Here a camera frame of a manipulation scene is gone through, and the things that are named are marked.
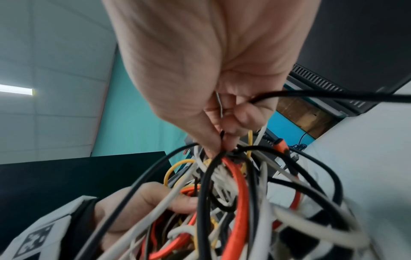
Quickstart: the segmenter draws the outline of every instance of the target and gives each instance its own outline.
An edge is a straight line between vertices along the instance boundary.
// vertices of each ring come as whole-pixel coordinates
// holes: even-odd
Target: person's left hand
[[[95,222],[98,225],[107,215],[111,214],[119,202],[128,193],[130,187],[123,188],[99,201],[94,209]],[[101,241],[101,248],[106,251],[134,224],[152,211],[157,204],[166,197],[171,189],[158,182],[143,184],[125,206],[119,217],[110,227]],[[181,214],[190,214],[196,211],[198,199],[180,194],[168,209]]]

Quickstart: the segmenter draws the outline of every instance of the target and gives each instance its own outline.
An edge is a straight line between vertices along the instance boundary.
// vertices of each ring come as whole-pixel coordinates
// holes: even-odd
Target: brown wooden surface
[[[301,98],[280,98],[277,112],[280,112],[315,139],[338,122],[338,119],[329,113]]]

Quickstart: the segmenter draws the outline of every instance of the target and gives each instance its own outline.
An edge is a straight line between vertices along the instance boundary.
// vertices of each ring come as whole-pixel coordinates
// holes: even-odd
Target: white sleeve
[[[58,260],[60,243],[80,205],[95,197],[82,196],[41,217],[10,243],[0,260]]]

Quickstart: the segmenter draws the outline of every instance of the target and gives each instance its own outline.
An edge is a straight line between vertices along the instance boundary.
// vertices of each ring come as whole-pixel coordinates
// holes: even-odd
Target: blue panel
[[[284,139],[288,145],[298,144],[301,136],[305,134],[304,130],[278,112],[275,112],[269,119],[268,129],[270,129],[279,138]],[[306,134],[301,143],[309,145],[314,142],[314,140],[314,138]]]
[[[185,145],[182,130],[154,115],[117,54],[93,156],[165,151]],[[176,155],[171,164],[186,156]]]

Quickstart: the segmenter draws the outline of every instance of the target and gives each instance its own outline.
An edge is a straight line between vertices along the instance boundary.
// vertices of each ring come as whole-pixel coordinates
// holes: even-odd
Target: white ceiling
[[[90,156],[115,48],[101,0],[0,1],[0,164]]]

